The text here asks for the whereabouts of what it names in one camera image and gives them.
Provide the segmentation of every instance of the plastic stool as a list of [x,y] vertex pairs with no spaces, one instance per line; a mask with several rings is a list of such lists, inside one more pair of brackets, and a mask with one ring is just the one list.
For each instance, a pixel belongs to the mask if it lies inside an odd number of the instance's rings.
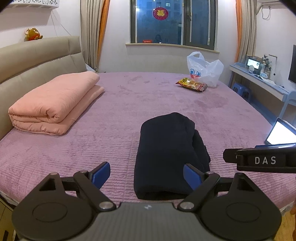
[[252,96],[250,89],[239,83],[235,83],[232,87],[232,90],[250,103]]

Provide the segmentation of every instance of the bed frame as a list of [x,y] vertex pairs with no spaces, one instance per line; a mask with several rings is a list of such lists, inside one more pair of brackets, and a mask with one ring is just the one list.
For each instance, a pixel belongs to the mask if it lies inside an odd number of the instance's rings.
[[0,140],[13,128],[8,109],[61,74],[86,71],[78,36],[22,42],[0,49]]

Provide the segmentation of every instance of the purple bedsheet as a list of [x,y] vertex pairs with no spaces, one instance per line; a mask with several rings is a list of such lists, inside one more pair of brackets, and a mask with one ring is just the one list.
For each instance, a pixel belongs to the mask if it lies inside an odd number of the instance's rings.
[[[179,112],[195,122],[211,156],[210,168],[233,177],[236,165],[222,158],[225,148],[262,145],[271,125],[225,84],[203,93],[175,83],[182,74],[105,73],[106,89],[64,136],[11,130],[0,141],[0,190],[22,200],[50,172],[62,177],[92,170],[103,161],[111,176],[101,189],[112,201],[138,202],[133,172],[144,121]],[[295,174],[247,172],[279,207],[295,198]]]

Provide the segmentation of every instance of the monitor screen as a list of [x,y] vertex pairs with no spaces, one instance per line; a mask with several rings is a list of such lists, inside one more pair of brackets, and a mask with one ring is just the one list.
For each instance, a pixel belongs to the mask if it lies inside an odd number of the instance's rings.
[[296,45],[294,45],[293,47],[293,57],[289,74],[289,80],[296,83]]
[[266,141],[271,145],[296,143],[296,130],[277,120]]
[[260,66],[260,62],[258,62],[258,61],[256,61],[256,60],[254,60],[254,59],[249,59],[248,60],[248,64],[247,64],[248,66],[254,66],[254,68],[255,69],[259,69],[259,66]]

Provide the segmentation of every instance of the building window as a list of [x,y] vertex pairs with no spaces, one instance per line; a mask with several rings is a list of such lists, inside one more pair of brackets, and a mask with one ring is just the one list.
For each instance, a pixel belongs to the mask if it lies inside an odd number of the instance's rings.
[[165,20],[153,17],[157,7],[161,7],[160,1],[131,0],[131,42],[152,40],[214,50],[216,0],[184,0],[184,7],[182,1],[174,0],[172,12],[171,3],[165,2]]
[[147,9],[151,9],[152,8],[152,2],[146,1],[146,6],[147,6]]
[[175,11],[180,11],[180,3],[175,3],[174,4],[174,10]]

